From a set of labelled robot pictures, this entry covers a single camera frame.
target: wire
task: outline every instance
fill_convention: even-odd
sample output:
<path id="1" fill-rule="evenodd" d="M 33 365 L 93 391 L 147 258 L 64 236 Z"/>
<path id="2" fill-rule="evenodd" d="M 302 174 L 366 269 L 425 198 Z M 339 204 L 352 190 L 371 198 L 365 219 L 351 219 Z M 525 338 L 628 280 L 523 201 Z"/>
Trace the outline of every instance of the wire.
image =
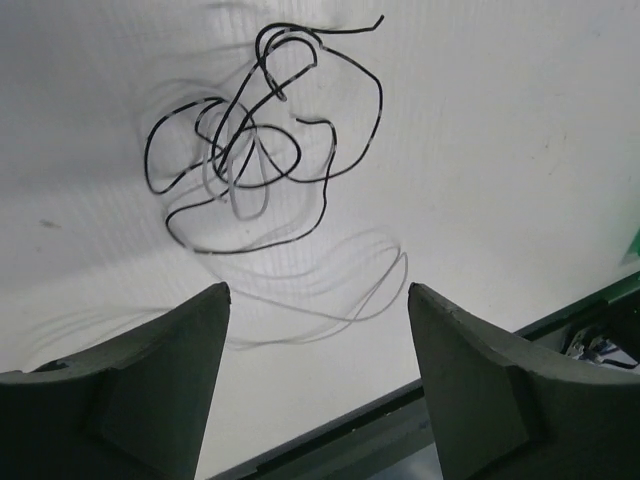
<path id="1" fill-rule="evenodd" d="M 164 225 L 176 243 L 200 259 L 211 256 L 244 255 L 298 242 L 311 235 L 320 227 L 328 209 L 330 181 L 346 175 L 361 164 L 378 132 L 384 105 L 383 87 L 378 77 L 350 56 L 324 45 L 322 37 L 324 35 L 357 35 L 373 32 L 381 25 L 383 20 L 384 16 L 380 16 L 372 26 L 349 30 L 317 29 L 287 22 L 266 25 L 258 32 L 255 38 L 255 62 L 250 66 L 240 86 L 233 95 L 226 95 L 223 92 L 215 91 L 209 96 L 179 106 L 156 122 L 144 146 L 144 174 L 149 190 L 154 195 L 165 196 L 176 189 L 176 187 L 187 182 L 193 172 L 197 173 L 199 171 L 200 173 L 200 183 L 196 186 L 187 187 L 186 191 L 181 192 L 177 198 L 173 198 L 166 208 Z M 294 44 L 302 47 L 309 53 L 308 61 L 302 68 L 288 78 L 276 80 L 269 69 L 270 60 L 273 58 L 275 52 L 286 45 Z M 302 117 L 301 115 L 292 114 L 291 116 L 294 121 L 304 127 L 324 127 L 328 128 L 330 132 L 328 154 L 322 163 L 322 167 L 319 169 L 314 168 L 311 174 L 303 175 L 298 172 L 301 171 L 301 167 L 305 164 L 306 157 L 296 136 L 279 125 L 257 122 L 255 116 L 265 105 L 274 99 L 280 102 L 287 102 L 288 97 L 285 93 L 286 90 L 311 70 L 317 68 L 323 55 L 333 57 L 355 68 L 357 72 L 363 74 L 364 77 L 368 79 L 367 81 L 370 81 L 373 86 L 375 86 L 377 92 L 377 113 L 375 119 L 372 118 L 370 133 L 360 153 L 357 154 L 353 161 L 339 170 L 334 168 L 338 148 L 338 130 L 335 124 L 328 118 Z M 256 73 L 264 79 L 268 93 L 252 105 L 248 105 L 243 103 L 244 94 Z M 170 119 L 188 114 L 191 111 L 197 113 L 196 119 L 193 122 L 193 134 L 199 141 L 206 145 L 207 152 L 202 158 L 197 158 L 189 163 L 183 170 L 173 176 L 169 176 L 168 180 L 165 177 L 164 186 L 157 186 L 154 184 L 155 182 L 152 181 L 150 172 L 153 170 L 151 159 L 152 147 L 155 144 L 158 133 L 165 128 Z M 261 137 L 261 135 L 267 132 L 281 136 L 285 142 L 293 147 L 295 151 L 293 162 L 289 162 L 285 166 L 281 162 L 276 161 L 266 147 L 263 137 Z M 258 163 L 260 180 L 249 180 L 247 179 L 247 172 L 250 170 L 250 165 L 255 164 L 256 161 Z M 226 203 L 227 201 L 231 204 L 233 215 L 238 221 L 255 220 L 261 217 L 269 208 L 271 198 L 270 187 L 279 182 L 291 182 L 302 186 L 319 185 L 321 187 L 322 206 L 320 212 L 313 224 L 301 233 L 295 233 L 295 230 L 289 227 L 282 227 L 279 228 L 278 231 L 262 235 L 248 245 L 231 249 L 221 249 L 195 245 L 189 238 L 189 235 L 181 232 L 174 223 L 178 216 L 187 211 L 199 209 L 215 202 Z M 186 204 L 182 202 L 181 205 L 176 206 L 178 200 L 192 193 L 202 191 L 206 194 L 204 199 L 199 198 L 197 201 L 189 201 L 186 202 Z M 240 191 L 263 192 L 261 205 L 257 211 L 249 214 L 241 211 L 238 205 L 238 193 Z M 401 294 L 408 276 L 408 257 L 407 254 L 402 251 L 399 244 L 388 247 L 383 250 L 383 252 L 384 251 L 395 252 L 395 258 L 385 270 L 382 277 L 375 281 L 371 288 L 367 289 L 362 296 L 348 306 L 346 309 L 347 316 L 300 308 L 232 285 L 234 292 L 247 298 L 296 312 L 319 316 L 325 318 L 327 322 L 309 332 L 294 337 L 267 341 L 230 339 L 231 343 L 238 348 L 249 348 L 268 344 L 308 343 L 335 335 L 345 328 L 348 328 L 354 322 L 366 321 L 380 315 L 390 308 Z M 394 290 L 395 294 L 393 298 L 376 312 L 361 316 L 370 300 L 398 265 L 402 265 L 404 271 L 399 288 L 397 291 Z M 242 270 L 243 273 L 255 273 L 259 277 L 262 277 L 263 280 L 287 280 L 304 275 L 270 277 L 268 275 L 257 274 L 256 272 L 239 269 L 239 271 L 240 270 Z M 217 272 L 211 269 L 210 271 L 213 275 L 220 276 Z M 344 280 L 340 275 L 335 276 L 334 279 L 335 278 Z M 331 286 L 322 286 L 321 289 L 326 291 L 328 288 L 331 288 Z"/>
<path id="2" fill-rule="evenodd" d="M 382 117 L 383 109 L 383 89 L 380 80 L 371 73 L 367 68 L 360 63 L 352 59 L 351 57 L 324 45 L 321 35 L 353 35 L 366 32 L 373 32 L 382 23 L 384 16 L 381 16 L 378 21 L 370 27 L 351 29 L 351 30 L 326 30 L 326 29 L 314 29 L 310 27 L 304 27 L 293 23 L 272 23 L 265 26 L 257 34 L 255 39 L 255 55 L 256 60 L 253 66 L 249 69 L 249 72 L 244 77 L 239 88 L 233 96 L 226 96 L 222 92 L 216 91 L 213 95 L 203 97 L 199 100 L 186 103 L 170 113 L 160 118 L 156 124 L 151 128 L 151 131 L 147 137 L 144 147 L 144 175 L 147 187 L 149 190 L 158 196 L 165 196 L 172 192 L 176 187 L 185 182 L 190 174 L 194 171 L 200 170 L 201 183 L 195 187 L 189 188 L 186 192 L 178 197 L 178 199 L 184 198 L 187 194 L 194 193 L 200 190 L 204 190 L 207 198 L 200 199 L 198 201 L 192 201 L 186 205 L 181 205 L 177 208 L 173 208 L 173 205 L 178 199 L 174 199 L 170 206 L 166 209 L 164 224 L 168 233 L 173 240 L 182 247 L 192 251 L 197 255 L 240 255 L 252 252 L 258 252 L 270 248 L 275 248 L 283 245 L 288 245 L 311 235 L 322 223 L 328 208 L 328 186 L 329 181 L 353 170 L 358 166 L 364 157 L 366 156 L 374 137 L 378 131 Z M 310 53 L 309 62 L 301 68 L 298 72 L 291 75 L 289 78 L 282 82 L 277 82 L 273 74 L 268 68 L 268 59 L 279 49 L 287 44 L 298 44 L 305 47 Z M 256 123 L 254 116 L 263 108 L 269 101 L 276 98 L 280 101 L 286 102 L 287 97 L 285 89 L 292 85 L 294 82 L 302 78 L 309 71 L 316 68 L 319 63 L 319 52 L 336 57 L 349 65 L 355 67 L 358 71 L 363 73 L 366 77 L 371 79 L 378 92 L 378 112 L 373 123 L 371 132 L 367 139 L 366 144 L 362 148 L 362 151 L 357 158 L 345 168 L 334 171 L 333 164 L 336 158 L 337 144 L 338 144 L 338 132 L 335 125 L 326 118 L 301 118 L 299 116 L 294 117 L 294 120 L 305 126 L 317 127 L 326 126 L 331 131 L 331 145 L 329 148 L 329 154 L 325 161 L 325 167 L 322 169 L 320 176 L 314 176 L 313 178 L 302 178 L 294 174 L 296 170 L 301 166 L 303 162 L 303 152 L 299 141 L 296 137 L 285 130 L 284 128 L 268 124 L 268 123 Z M 254 77 L 255 73 L 260 71 L 264 77 L 265 83 L 269 88 L 269 92 L 258 100 L 250 108 L 241 103 L 240 99 L 245 92 L 247 85 Z M 166 125 L 166 123 L 173 117 L 185 114 L 189 110 L 198 110 L 197 118 L 193 125 L 193 133 L 198 139 L 204 141 L 209 146 L 209 152 L 206 154 L 206 158 L 198 161 L 191 162 L 186 168 L 179 171 L 173 178 L 170 178 L 168 184 L 163 187 L 154 185 L 151 178 L 152 162 L 151 153 L 154 141 L 157 138 L 158 132 Z M 204 119 L 211 113 L 211 119 L 209 123 L 215 124 L 215 130 L 212 135 L 208 135 L 208 132 L 204 128 Z M 222 132 L 226 128 L 227 138 L 226 142 L 222 141 Z M 295 149 L 295 161 L 287 168 L 280 166 L 273 158 L 273 156 L 267 150 L 263 140 L 260 138 L 260 134 L 265 131 L 271 131 L 280 134 L 287 142 L 289 142 Z M 248 148 L 248 152 L 244 155 L 244 158 L 240 160 L 240 156 Z M 261 181 L 259 182 L 246 182 L 244 177 L 248 171 L 251 162 L 257 158 L 258 167 L 260 171 Z M 240 163 L 239 168 L 236 170 L 236 164 Z M 213 172 L 213 177 L 210 178 L 209 169 Z M 212 188 L 212 183 L 218 181 L 223 188 L 216 192 Z M 284 239 L 273 239 L 266 243 L 244 246 L 241 248 L 233 249 L 219 249 L 219 248 L 207 248 L 194 245 L 189 238 L 185 235 L 179 235 L 173 221 L 180 214 L 189 210 L 198 209 L 214 202 L 226 202 L 227 199 L 231 203 L 232 211 L 236 219 L 239 221 L 250 221 L 261 217 L 269 207 L 270 190 L 269 188 L 281 181 L 290 181 L 300 185 L 321 184 L 322 187 L 322 208 L 316 221 L 306 231 L 297 235 L 289 236 Z M 257 212 L 245 215 L 241 212 L 238 205 L 237 194 L 240 190 L 263 190 L 264 196 L 262 205 Z"/>

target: cable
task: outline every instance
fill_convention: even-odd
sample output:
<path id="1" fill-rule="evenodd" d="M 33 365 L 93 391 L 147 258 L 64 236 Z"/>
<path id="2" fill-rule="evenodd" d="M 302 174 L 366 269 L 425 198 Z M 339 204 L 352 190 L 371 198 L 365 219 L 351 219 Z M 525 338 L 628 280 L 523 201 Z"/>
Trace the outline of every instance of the cable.
<path id="1" fill-rule="evenodd" d="M 378 77 L 350 56 L 324 45 L 322 37 L 324 35 L 357 35 L 373 32 L 380 26 L 383 20 L 384 16 L 380 16 L 372 26 L 349 30 L 316 29 L 287 22 L 278 22 L 266 25 L 258 32 L 255 38 L 255 61 L 250 66 L 248 72 L 242 79 L 240 86 L 233 95 L 226 95 L 223 92 L 215 91 L 213 94 L 203 97 L 200 100 L 186 103 L 174 109 L 156 122 L 146 139 L 143 154 L 144 174 L 149 190 L 154 195 L 165 197 L 177 187 L 183 186 L 184 183 L 191 178 L 194 172 L 198 173 L 198 170 L 200 170 L 200 183 L 195 186 L 186 186 L 186 191 L 181 192 L 177 198 L 173 198 L 166 207 L 164 225 L 167 232 L 176 243 L 192 252 L 200 259 L 211 256 L 244 255 L 298 242 L 311 235 L 320 227 L 328 209 L 328 190 L 330 181 L 346 175 L 361 164 L 378 132 L 384 104 L 383 87 Z M 273 58 L 274 53 L 286 45 L 298 45 L 302 47 L 309 53 L 309 58 L 307 63 L 296 73 L 286 79 L 276 80 L 274 74 L 269 69 L 270 59 Z M 356 71 L 363 74 L 365 78 L 368 79 L 367 81 L 373 83 L 377 91 L 377 114 L 375 119 L 372 119 L 371 131 L 367 137 L 366 143 L 360 150 L 360 153 L 353 161 L 342 167 L 340 170 L 336 170 L 334 168 L 338 147 L 338 131 L 335 124 L 328 118 L 312 116 L 305 116 L 305 118 L 303 118 L 300 115 L 291 115 L 293 120 L 300 125 L 309 128 L 325 127 L 328 128 L 330 132 L 331 140 L 328 148 L 328 154 L 322 163 L 322 167 L 317 169 L 317 171 L 314 168 L 313 173 L 311 174 L 302 175 L 298 172 L 301 171 L 300 167 L 305 164 L 306 156 L 304 155 L 303 149 L 296 136 L 279 125 L 257 122 L 255 117 L 256 114 L 265 107 L 265 105 L 274 99 L 280 102 L 287 102 L 288 98 L 285 93 L 286 90 L 311 70 L 317 68 L 320 65 L 323 55 L 328 55 L 341 62 L 345 62 L 355 68 Z M 245 104 L 243 103 L 244 93 L 249 83 L 255 78 L 256 73 L 264 79 L 268 92 L 252 105 Z M 155 144 L 158 133 L 165 128 L 170 119 L 176 116 L 188 114 L 192 110 L 197 113 L 196 120 L 193 123 L 193 134 L 199 141 L 206 145 L 206 149 L 208 151 L 202 158 L 197 158 L 173 177 L 169 177 L 167 180 L 168 184 L 163 187 L 156 186 L 151 179 L 150 172 L 152 171 L 152 147 Z M 267 132 L 279 135 L 286 143 L 293 147 L 295 153 L 292 163 L 288 163 L 287 166 L 285 166 L 281 162 L 276 161 L 274 156 L 267 149 L 264 143 L 264 138 L 261 137 L 261 135 Z M 257 167 L 260 179 L 249 180 L 247 179 L 247 172 L 250 170 L 249 167 L 251 165 L 255 165 L 255 162 L 258 163 Z M 231 204 L 233 215 L 238 221 L 244 222 L 255 220 L 265 214 L 270 207 L 270 188 L 279 182 L 291 182 L 301 186 L 312 186 L 318 184 L 321 187 L 322 206 L 320 208 L 320 212 L 313 224 L 301 233 L 294 233 L 295 230 L 285 226 L 277 229 L 277 231 L 262 235 L 248 245 L 232 249 L 222 249 L 195 245 L 189 238 L 189 235 L 185 235 L 184 232 L 180 232 L 179 228 L 174 223 L 176 218 L 182 213 L 199 209 L 215 202 L 227 203 L 227 201 Z M 263 192 L 261 205 L 255 212 L 246 214 L 241 211 L 241 208 L 238 205 L 238 193 L 240 191 Z M 204 193 L 206 195 L 205 198 L 200 197 L 197 201 L 192 200 L 182 202 L 181 205 L 177 205 L 179 200 L 184 199 L 187 195 L 197 192 Z M 254 292 L 250 292 L 242 288 L 239 289 L 235 285 L 232 285 L 232 289 L 236 293 L 245 297 L 259 300 L 274 306 L 287 308 L 292 311 L 319 316 L 328 320 L 326 324 L 295 337 L 274 339 L 263 342 L 232 339 L 232 343 L 241 348 L 273 343 L 307 343 L 309 341 L 317 341 L 339 333 L 343 329 L 348 328 L 353 322 L 366 321 L 378 316 L 383 311 L 386 311 L 398 298 L 406 284 L 408 275 L 407 254 L 402 251 L 399 244 L 389 247 L 383 250 L 383 252 L 384 251 L 394 251 L 395 258 L 382 277 L 362 296 L 356 299 L 356 301 L 349 306 L 347 311 L 344 312 L 348 318 L 347 316 L 332 315 L 325 312 L 288 305 L 277 301 L 274 298 L 256 295 Z M 361 317 L 362 312 L 368 305 L 371 298 L 373 298 L 375 293 L 398 265 L 403 265 L 404 272 L 400 286 L 397 292 L 393 295 L 391 301 L 378 311 Z M 211 273 L 218 276 L 215 271 L 211 271 Z M 245 271 L 244 273 L 251 274 L 255 272 Z M 338 275 L 335 278 L 338 278 L 338 280 L 346 280 L 346 278 L 341 278 L 346 277 L 346 275 Z M 263 280 L 269 279 L 268 275 L 262 275 L 261 277 L 263 277 Z M 295 277 L 296 275 L 288 277 L 273 277 L 271 279 L 286 280 L 287 278 Z M 322 286 L 320 291 L 326 291 L 326 289 L 329 288 L 331 288 L 331 286 Z"/>
<path id="2" fill-rule="evenodd" d="M 382 23 L 384 16 L 381 16 L 378 21 L 370 27 L 352 29 L 352 30 L 325 30 L 314 29 L 296 25 L 293 23 L 272 23 L 265 26 L 257 34 L 255 39 L 255 54 L 256 61 L 246 74 L 240 87 L 237 89 L 235 95 L 228 97 L 221 92 L 215 92 L 214 95 L 204 97 L 200 100 L 189 102 L 184 104 L 167 115 L 160 118 L 156 124 L 152 127 L 144 148 L 144 175 L 147 187 L 149 190 L 158 196 L 164 196 L 174 190 L 177 186 L 181 185 L 190 174 L 198 169 L 201 170 L 201 184 L 196 187 L 191 187 L 186 193 L 183 193 L 179 198 L 183 198 L 189 193 L 194 193 L 200 189 L 204 189 L 207 194 L 207 198 L 204 200 L 194 201 L 182 205 L 177 208 L 172 208 L 172 205 L 177 201 L 171 203 L 166 210 L 164 219 L 165 228 L 171 235 L 174 241 L 176 241 L 182 247 L 191 250 L 197 255 L 239 255 L 252 252 L 258 252 L 278 246 L 291 244 L 306 238 L 311 235 L 322 223 L 327 208 L 328 208 L 328 185 L 331 179 L 342 176 L 351 170 L 353 170 L 366 156 L 371 143 L 377 133 L 382 117 L 383 108 L 383 89 L 380 80 L 371 73 L 367 68 L 360 63 L 352 59 L 351 57 L 329 48 L 324 45 L 321 35 L 352 35 L 361 34 L 365 32 L 372 32 L 378 28 Z M 273 33 L 268 41 L 264 44 L 264 38 Z M 282 82 L 276 82 L 274 76 L 269 71 L 268 59 L 280 48 L 287 44 L 299 44 L 305 47 L 310 52 L 310 61 L 297 73 L 291 75 L 289 78 Z M 357 68 L 360 72 L 370 78 L 378 91 L 378 113 L 373 123 L 371 133 L 367 139 L 365 146 L 358 157 L 347 167 L 339 171 L 333 171 L 333 163 L 336 158 L 336 150 L 338 143 L 338 133 L 335 125 L 326 118 L 300 118 L 294 117 L 297 123 L 302 125 L 315 127 L 325 125 L 329 127 L 331 131 L 331 146 L 329 149 L 329 155 L 325 161 L 326 168 L 323 169 L 322 174 L 314 178 L 301 178 L 295 176 L 294 172 L 300 167 L 303 161 L 303 152 L 300 143 L 293 134 L 285 130 L 284 128 L 267 124 L 256 123 L 254 120 L 255 114 L 263 108 L 269 101 L 276 98 L 280 101 L 287 101 L 285 95 L 285 89 L 292 85 L 294 82 L 302 78 L 310 70 L 316 68 L 319 64 L 319 52 L 323 52 L 332 55 L 342 61 L 347 62 L 353 67 Z M 257 71 L 261 71 L 264 80 L 269 88 L 269 93 L 257 101 L 252 107 L 247 108 L 240 102 L 240 99 L 247 88 L 250 80 L 253 78 Z M 209 153 L 203 160 L 192 162 L 172 179 L 169 180 L 168 185 L 163 188 L 154 185 L 151 179 L 151 151 L 154 141 L 157 138 L 158 132 L 163 128 L 168 120 L 171 118 L 184 114 L 191 109 L 199 109 L 197 119 L 194 122 L 193 132 L 200 140 L 206 142 L 209 145 Z M 203 121 L 208 113 L 214 112 L 210 123 L 215 123 L 216 128 L 212 136 L 209 136 L 205 130 L 203 130 Z M 222 142 L 222 132 L 227 129 L 226 142 Z M 288 167 L 282 168 L 271 156 L 269 151 L 264 145 L 264 142 L 260 138 L 260 133 L 265 131 L 272 131 L 279 133 L 286 141 L 288 141 L 296 151 L 295 161 Z M 242 152 L 248 147 L 248 152 L 244 156 L 243 160 L 239 160 Z M 258 167 L 261 175 L 260 182 L 247 183 L 243 181 L 250 163 L 257 157 Z M 235 173 L 235 165 L 240 162 L 240 167 L 237 174 Z M 214 179 L 209 177 L 209 169 L 211 168 L 215 180 L 219 181 L 223 185 L 223 189 L 220 192 L 215 192 L 212 188 L 212 182 Z M 269 176 L 269 170 L 273 170 L 275 173 Z M 172 222 L 175 218 L 186 211 L 204 207 L 213 202 L 224 202 L 227 199 L 231 203 L 233 214 L 239 221 L 255 220 L 262 216 L 268 209 L 270 200 L 269 187 L 281 181 L 290 181 L 296 184 L 316 184 L 322 185 L 322 208 L 320 213 L 314 222 L 306 231 L 293 235 L 285 239 L 276 239 L 262 244 L 252 244 L 249 246 L 234 248 L 234 249 L 215 249 L 205 248 L 193 245 L 192 242 L 185 238 L 184 235 L 178 235 Z M 240 211 L 240 207 L 237 201 L 237 193 L 239 190 L 264 190 L 264 197 L 262 205 L 257 212 L 243 215 Z"/>

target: black wire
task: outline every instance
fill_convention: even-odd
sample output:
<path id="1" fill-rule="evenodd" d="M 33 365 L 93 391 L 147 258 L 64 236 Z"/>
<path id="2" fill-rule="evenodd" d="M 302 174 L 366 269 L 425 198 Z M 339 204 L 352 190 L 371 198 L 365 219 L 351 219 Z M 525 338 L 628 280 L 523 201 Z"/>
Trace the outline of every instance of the black wire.
<path id="1" fill-rule="evenodd" d="M 250 253 L 250 252 L 257 252 L 257 251 L 265 250 L 268 248 L 273 248 L 273 247 L 296 242 L 298 240 L 301 240 L 307 237 L 320 226 L 320 224 L 322 223 L 322 220 L 324 219 L 324 216 L 327 211 L 327 206 L 328 206 L 327 190 L 328 190 L 329 180 L 350 172 L 358 164 L 360 164 L 360 162 L 362 162 L 363 158 L 367 154 L 371 146 L 371 143 L 373 142 L 373 139 L 377 133 L 378 127 L 380 125 L 380 120 L 382 116 L 382 107 L 383 107 L 383 89 L 382 89 L 382 84 L 380 80 L 368 69 L 366 69 L 357 61 L 353 60 L 351 57 L 337 50 L 326 47 L 320 35 L 338 35 L 338 34 L 350 35 L 350 34 L 372 32 L 378 28 L 378 26 L 382 23 L 383 19 L 384 19 L 384 16 L 381 16 L 373 26 L 359 28 L 359 29 L 352 29 L 352 30 L 316 29 L 316 28 L 304 27 L 304 26 L 296 25 L 293 23 L 286 23 L 286 22 L 278 22 L 278 23 L 272 23 L 270 25 L 267 25 L 262 30 L 260 30 L 260 32 L 256 36 L 256 40 L 255 40 L 256 62 L 251 67 L 247 75 L 245 76 L 240 87 L 238 88 L 238 90 L 236 91 L 235 95 L 231 100 L 228 100 L 220 96 L 204 97 L 200 100 L 190 102 L 178 107 L 177 109 L 163 116 L 156 122 L 156 124 L 153 126 L 153 128 L 151 129 L 147 137 L 147 142 L 144 148 L 145 181 L 147 183 L 147 187 L 154 195 L 165 195 L 169 193 L 176 186 L 178 186 L 191 172 L 199 168 L 209 168 L 209 166 L 211 167 L 215 178 L 219 180 L 223 185 L 226 185 L 226 188 L 220 193 L 218 193 L 216 196 L 212 196 L 200 202 L 184 205 L 182 207 L 176 208 L 175 210 L 172 210 L 167 213 L 165 217 L 165 222 L 164 222 L 165 227 L 169 232 L 169 234 L 171 235 L 171 237 L 178 244 L 180 244 L 185 248 L 189 248 L 193 250 L 197 254 L 202 254 L 202 255 L 237 255 L 237 254 L 244 254 L 244 253 Z M 264 45 L 264 48 L 261 49 L 263 39 L 267 34 L 273 31 L 275 32 L 267 40 L 267 42 Z M 308 63 L 305 67 L 303 67 L 300 71 L 298 71 L 297 73 L 295 73 L 294 75 L 292 75 L 291 77 L 283 81 L 282 83 L 278 83 L 273 77 L 273 75 L 269 72 L 267 59 L 269 58 L 270 55 L 272 55 L 278 49 L 282 48 L 286 44 L 294 43 L 294 42 L 302 44 L 303 46 L 309 49 L 311 53 L 311 62 Z M 317 178 L 297 178 L 292 174 L 300 166 L 302 162 L 302 148 L 300 147 L 300 144 L 295 138 L 295 136 L 292 135 L 287 130 L 285 130 L 284 128 L 279 127 L 277 125 L 266 124 L 266 123 L 257 124 L 253 117 L 260 108 L 266 105 L 273 98 L 276 98 L 283 102 L 287 101 L 285 89 L 291 84 L 293 84 L 296 80 L 304 76 L 306 73 L 308 73 L 310 70 L 318 66 L 318 50 L 321 50 L 329 55 L 332 55 L 334 57 L 337 57 L 349 63 L 350 65 L 357 68 L 360 72 L 364 73 L 371 80 L 373 80 L 378 90 L 378 114 L 376 116 L 376 120 L 373 124 L 367 143 L 362 149 L 360 155 L 358 155 L 358 157 L 350 165 L 348 165 L 344 169 L 337 172 L 331 171 L 333 162 L 336 157 L 336 149 L 337 149 L 337 143 L 338 143 L 338 134 L 337 134 L 335 125 L 330 120 L 325 118 L 313 119 L 313 120 L 296 118 L 295 120 L 298 123 L 301 123 L 303 125 L 307 125 L 307 126 L 326 125 L 331 130 L 331 147 L 329 150 L 328 158 L 325 161 L 326 168 L 324 168 L 324 174 Z M 251 108 L 247 108 L 240 102 L 240 98 L 244 93 L 249 81 L 252 79 L 252 77 L 258 70 L 261 71 L 262 76 L 264 77 L 264 80 L 270 91 L 267 95 L 261 98 Z M 213 133 L 213 136 L 209 137 L 207 136 L 206 132 L 203 132 L 201 129 L 202 121 L 208 112 L 210 112 L 214 108 L 222 107 L 222 106 L 225 107 L 225 110 L 222 113 L 222 118 L 218 122 L 218 126 L 215 132 Z M 194 134 L 200 140 L 203 140 L 209 144 L 209 152 L 207 154 L 207 158 L 205 160 L 197 161 L 189 165 L 184 170 L 176 174 L 176 176 L 169 181 L 169 184 L 166 187 L 164 188 L 154 187 L 151 181 L 151 175 L 150 175 L 150 155 L 151 155 L 151 147 L 152 147 L 153 141 L 156 139 L 158 131 L 172 117 L 183 114 L 187 110 L 194 109 L 196 107 L 201 107 L 201 110 L 198 113 L 196 121 L 194 122 Z M 244 112 L 242 121 L 237 126 L 237 128 L 231 135 L 231 138 L 227 141 L 227 143 L 225 145 L 220 145 L 219 140 L 222 134 L 222 130 L 224 126 L 227 125 L 227 122 L 229 120 L 229 117 L 232 111 L 236 108 L 240 108 Z M 291 166 L 289 166 L 286 169 L 283 169 L 274 161 L 273 157 L 267 151 L 264 144 L 259 138 L 259 132 L 261 130 L 271 130 L 271 131 L 280 133 L 281 135 L 284 136 L 286 140 L 288 140 L 293 145 L 294 149 L 296 150 L 296 159 L 291 164 Z M 229 159 L 230 159 L 229 156 L 232 154 L 236 143 L 240 140 L 242 135 L 247 133 L 253 133 L 249 151 L 245 156 L 244 161 L 242 162 L 242 166 L 237 176 L 232 180 L 230 180 L 229 175 L 231 174 L 231 172 L 229 171 L 229 168 L 228 168 Z M 267 159 L 269 165 L 271 165 L 271 167 L 273 167 L 273 169 L 276 171 L 276 174 L 271 176 L 270 178 L 263 178 L 263 181 L 259 183 L 243 183 L 240 180 L 244 175 L 251 159 L 254 157 L 254 153 L 256 149 L 260 149 L 260 152 L 264 154 L 264 157 Z M 271 185 L 279 181 L 283 181 L 285 179 L 298 184 L 315 184 L 315 183 L 322 184 L 322 209 L 320 211 L 320 214 L 313 226 L 311 226 L 304 233 L 301 233 L 297 236 L 284 239 L 284 240 L 274 241 L 274 242 L 267 243 L 264 245 L 259 245 L 259 246 L 252 246 L 252 247 L 233 249 L 233 250 L 213 250 L 213 249 L 186 245 L 185 241 L 182 240 L 175 233 L 174 229 L 171 226 L 171 221 L 178 214 L 188 210 L 192 210 L 195 208 L 208 205 L 218 199 L 222 199 L 225 196 L 229 195 L 230 182 L 233 182 L 232 188 L 234 189 L 256 190 L 261 188 L 266 189 Z"/>

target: tangled wire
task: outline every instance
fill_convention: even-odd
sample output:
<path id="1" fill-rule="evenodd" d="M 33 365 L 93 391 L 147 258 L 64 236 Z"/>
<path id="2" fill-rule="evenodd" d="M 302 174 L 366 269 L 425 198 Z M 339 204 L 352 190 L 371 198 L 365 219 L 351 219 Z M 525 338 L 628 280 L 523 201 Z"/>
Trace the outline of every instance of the tangled wire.
<path id="1" fill-rule="evenodd" d="M 200 183 L 189 187 L 186 192 L 181 194 L 180 198 L 196 191 L 204 191 L 206 193 L 206 198 L 204 200 L 193 201 L 174 209 L 169 208 L 166 211 L 164 218 L 165 227 L 171 237 L 178 244 L 200 255 L 238 255 L 265 250 L 280 245 L 291 244 L 309 236 L 318 228 L 322 223 L 327 210 L 327 187 L 329 180 L 345 175 L 362 162 L 380 125 L 383 105 L 383 90 L 380 80 L 360 63 L 356 62 L 344 53 L 324 45 L 322 35 L 351 35 L 372 32 L 378 28 L 383 19 L 384 16 L 381 16 L 373 26 L 353 30 L 317 29 L 286 22 L 267 25 L 260 30 L 255 38 L 255 64 L 251 67 L 232 98 L 228 98 L 224 94 L 216 92 L 215 95 L 207 96 L 197 101 L 184 104 L 158 120 L 151 129 L 144 148 L 144 174 L 149 190 L 154 195 L 164 196 L 174 190 L 178 185 L 185 182 L 187 178 L 191 177 L 193 172 L 197 172 L 199 170 L 201 175 Z M 310 51 L 311 62 L 285 81 L 278 82 L 269 70 L 268 59 L 278 49 L 285 45 L 294 43 L 302 45 Z M 327 159 L 322 165 L 322 175 L 311 176 L 310 178 L 301 178 L 296 171 L 302 164 L 303 154 L 300 143 L 296 137 L 278 125 L 257 123 L 254 116 L 256 112 L 274 98 L 280 102 L 287 102 L 288 98 L 285 93 L 285 89 L 318 66 L 319 51 L 337 57 L 338 59 L 352 65 L 375 83 L 378 90 L 378 114 L 366 145 L 363 147 L 361 153 L 351 164 L 338 171 L 334 171 L 332 169 L 338 144 L 338 134 L 335 125 L 326 118 L 301 118 L 300 116 L 294 116 L 295 121 L 300 124 L 307 126 L 325 126 L 331 131 L 331 145 Z M 240 99 L 247 88 L 247 84 L 257 73 L 262 74 L 264 81 L 269 88 L 269 93 L 255 103 L 251 108 L 248 108 L 241 103 Z M 198 139 L 202 140 L 207 145 L 207 152 L 203 156 L 204 159 L 195 159 L 192 161 L 186 168 L 180 170 L 169 178 L 168 184 L 165 184 L 162 187 L 154 185 L 154 182 L 151 179 L 152 167 L 150 160 L 154 139 L 156 139 L 158 132 L 169 119 L 177 115 L 184 114 L 187 111 L 196 109 L 199 109 L 199 112 L 193 124 L 193 133 Z M 205 123 L 207 123 L 205 122 L 206 116 L 211 116 L 213 118 L 212 121 L 216 122 L 213 135 L 208 135 L 209 128 L 205 125 Z M 226 142 L 222 140 L 223 130 L 226 130 L 227 132 Z M 282 167 L 279 165 L 266 149 L 264 142 L 260 138 L 260 133 L 266 131 L 275 132 L 276 134 L 281 135 L 294 147 L 296 157 L 293 163 L 288 167 Z M 247 181 L 246 172 L 248 167 L 251 162 L 256 161 L 258 162 L 261 181 Z M 322 209 L 315 223 L 303 233 L 293 235 L 289 238 L 257 244 L 254 243 L 242 248 L 210 249 L 193 245 L 187 238 L 185 238 L 184 235 L 179 235 L 173 225 L 173 221 L 179 214 L 188 210 L 203 207 L 213 202 L 230 202 L 233 213 L 238 220 L 247 221 L 256 219 L 262 216 L 268 208 L 270 188 L 277 182 L 281 181 L 290 181 L 302 185 L 322 185 Z M 214 188 L 212 187 L 213 182 L 221 182 L 222 188 L 220 191 L 214 191 Z M 262 205 L 257 213 L 249 216 L 242 215 L 237 202 L 237 194 L 238 191 L 241 190 L 262 190 L 264 196 Z"/>

